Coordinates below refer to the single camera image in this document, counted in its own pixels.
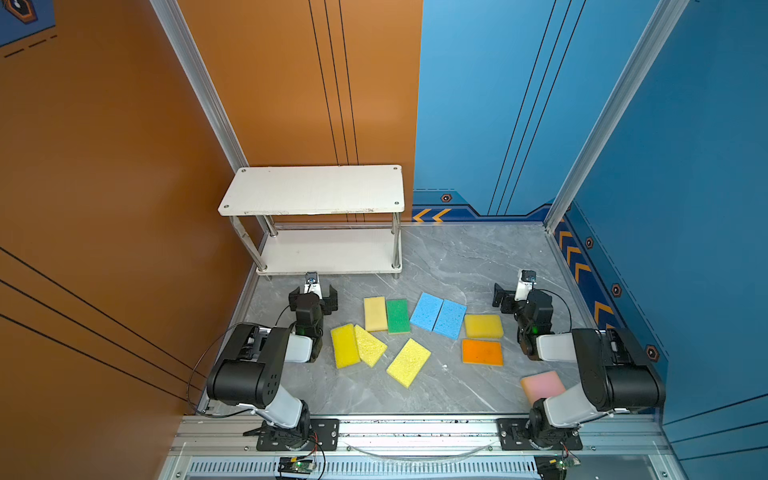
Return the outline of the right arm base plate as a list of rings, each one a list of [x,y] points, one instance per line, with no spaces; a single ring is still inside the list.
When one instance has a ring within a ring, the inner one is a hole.
[[[497,434],[504,451],[557,450],[580,451],[583,443],[575,428],[556,428],[544,422],[534,426],[530,419],[498,418]]]

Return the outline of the yellow porous sponge large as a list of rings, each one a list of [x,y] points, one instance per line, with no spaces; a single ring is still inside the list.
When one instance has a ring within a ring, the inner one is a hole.
[[[431,354],[426,347],[409,339],[388,366],[386,373],[403,387],[409,388]]]

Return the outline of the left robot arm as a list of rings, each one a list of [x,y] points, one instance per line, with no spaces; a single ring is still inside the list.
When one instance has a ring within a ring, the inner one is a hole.
[[[338,422],[313,424],[306,401],[282,386],[287,363],[313,363],[322,350],[324,317],[338,310],[333,287],[324,295],[306,283],[289,294],[288,309],[296,320],[287,327],[244,322],[234,328],[207,378],[210,399],[255,414],[263,424],[246,431],[258,438],[261,451],[331,449],[328,432]]]

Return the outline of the white two-tier shelf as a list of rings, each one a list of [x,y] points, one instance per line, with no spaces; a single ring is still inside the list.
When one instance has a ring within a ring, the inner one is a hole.
[[[218,207],[261,276],[402,271],[398,165],[245,167]]]

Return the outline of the bright yellow foam sponge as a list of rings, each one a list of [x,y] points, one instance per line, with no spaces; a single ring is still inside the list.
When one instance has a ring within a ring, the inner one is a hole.
[[[361,359],[358,352],[357,337],[353,324],[343,325],[331,330],[335,365],[338,369],[358,364]]]

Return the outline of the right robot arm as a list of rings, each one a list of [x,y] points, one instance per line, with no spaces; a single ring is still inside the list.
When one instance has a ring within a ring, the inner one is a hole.
[[[572,362],[579,382],[562,393],[535,399],[528,419],[497,421],[505,450],[579,449],[580,427],[618,411],[660,408],[664,383],[628,329],[552,331],[552,296],[520,281],[515,290],[494,285],[492,305],[517,322],[517,341],[532,361]]]

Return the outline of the pale yellow sponge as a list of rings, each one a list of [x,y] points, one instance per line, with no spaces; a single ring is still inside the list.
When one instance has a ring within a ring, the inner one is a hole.
[[[384,297],[364,299],[364,328],[368,332],[388,329],[386,299]]]

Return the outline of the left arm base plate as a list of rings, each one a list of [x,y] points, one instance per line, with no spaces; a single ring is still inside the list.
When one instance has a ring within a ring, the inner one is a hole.
[[[260,427],[256,449],[260,452],[309,452],[314,448],[335,451],[339,440],[340,420],[314,418],[293,429],[284,429],[264,423]]]

